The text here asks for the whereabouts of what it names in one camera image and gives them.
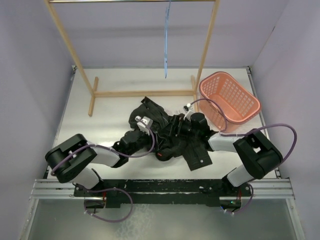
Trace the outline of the dark pinstriped shirt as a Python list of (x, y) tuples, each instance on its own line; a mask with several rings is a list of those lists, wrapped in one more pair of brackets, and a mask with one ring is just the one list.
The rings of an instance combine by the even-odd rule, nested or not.
[(208, 140), (216, 132), (210, 129), (205, 115), (196, 112), (190, 117), (192, 133), (187, 137), (170, 136), (171, 121), (174, 115), (167, 114), (163, 107), (145, 97), (141, 105), (130, 114), (128, 123), (134, 131), (139, 130), (135, 120), (136, 116), (153, 120), (150, 129), (156, 136), (156, 145), (152, 152), (159, 161), (165, 162), (182, 156), (191, 171), (211, 165), (209, 152), (212, 151), (212, 148)]

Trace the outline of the light blue wire hanger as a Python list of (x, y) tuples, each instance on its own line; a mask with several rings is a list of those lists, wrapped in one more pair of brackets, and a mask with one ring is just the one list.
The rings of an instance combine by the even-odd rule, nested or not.
[(171, 9), (171, 0), (165, 10), (165, 23), (164, 23), (164, 78), (168, 77), (168, 27)]

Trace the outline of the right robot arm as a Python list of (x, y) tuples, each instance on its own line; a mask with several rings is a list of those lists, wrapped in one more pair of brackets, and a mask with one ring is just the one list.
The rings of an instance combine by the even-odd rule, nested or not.
[(210, 129), (200, 112), (174, 116), (170, 136), (177, 138), (174, 152), (183, 156), (191, 171), (211, 165), (210, 152), (238, 155), (241, 165), (222, 178), (222, 190), (228, 196), (235, 195), (241, 185), (264, 178), (285, 159), (260, 129), (238, 135), (223, 134)]

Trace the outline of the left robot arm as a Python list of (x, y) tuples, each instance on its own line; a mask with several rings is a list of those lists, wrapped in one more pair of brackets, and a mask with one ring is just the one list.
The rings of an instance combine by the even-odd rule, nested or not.
[(74, 182), (81, 185), (91, 196), (103, 191), (98, 173), (88, 167), (90, 163), (119, 168), (130, 158), (141, 158), (151, 153), (157, 143), (157, 137), (140, 130), (128, 131), (113, 146), (90, 144), (80, 133), (49, 150), (45, 160), (51, 168), (51, 175), (62, 184)]

